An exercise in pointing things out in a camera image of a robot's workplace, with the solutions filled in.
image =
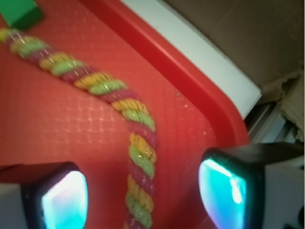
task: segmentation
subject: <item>multicolored rope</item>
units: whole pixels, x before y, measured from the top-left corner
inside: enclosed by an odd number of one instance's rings
[[[107,73],[75,59],[73,56],[57,51],[36,37],[18,30],[1,29],[0,41],[13,53],[50,71],[54,76],[87,90],[89,93],[110,103],[129,121],[129,175],[126,204],[129,209],[124,228],[143,229],[153,224],[152,194],[153,177],[157,156],[155,122],[147,107],[140,101],[136,92]]]

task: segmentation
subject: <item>green object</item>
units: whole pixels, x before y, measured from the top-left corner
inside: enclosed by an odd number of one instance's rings
[[[126,204],[129,211],[146,228],[150,228],[153,224],[152,217],[148,211],[146,211],[140,203],[128,192],[126,196]]]
[[[43,18],[33,0],[0,0],[0,13],[9,27],[18,30],[26,30]]]
[[[151,178],[154,177],[154,165],[152,162],[144,157],[139,150],[134,145],[130,145],[129,147],[129,156],[131,157],[132,161]]]
[[[89,89],[89,92],[94,95],[107,94],[111,91],[116,91],[122,88],[127,88],[126,84],[120,80],[109,80],[103,83],[100,83],[96,86],[92,86]]]
[[[155,123],[153,119],[150,117],[149,114],[140,112],[140,111],[133,111],[133,110],[127,110],[123,111],[123,116],[129,120],[143,123],[144,125],[148,126],[153,132],[155,132]]]

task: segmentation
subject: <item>cardboard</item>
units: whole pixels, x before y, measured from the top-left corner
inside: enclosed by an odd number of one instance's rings
[[[304,1],[165,0],[277,101],[304,65]]]
[[[282,115],[298,127],[295,138],[304,142],[304,71],[293,81],[279,105]]]

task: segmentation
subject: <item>white surface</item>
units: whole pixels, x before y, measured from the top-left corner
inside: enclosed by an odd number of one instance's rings
[[[0,229],[27,229],[19,184],[0,183]]]
[[[121,1],[205,73],[246,117],[260,89],[229,58],[163,1]]]
[[[263,229],[301,229],[298,214],[304,206],[304,156],[265,167],[265,209]]]

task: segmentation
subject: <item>red plastic tray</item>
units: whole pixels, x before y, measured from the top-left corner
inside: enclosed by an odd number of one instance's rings
[[[198,195],[202,154],[248,143],[231,101],[119,1],[36,2],[46,18],[28,33],[125,81],[155,118],[153,227],[211,227]],[[0,165],[76,162],[88,180],[87,228],[123,225],[128,138],[112,107],[0,46]]]

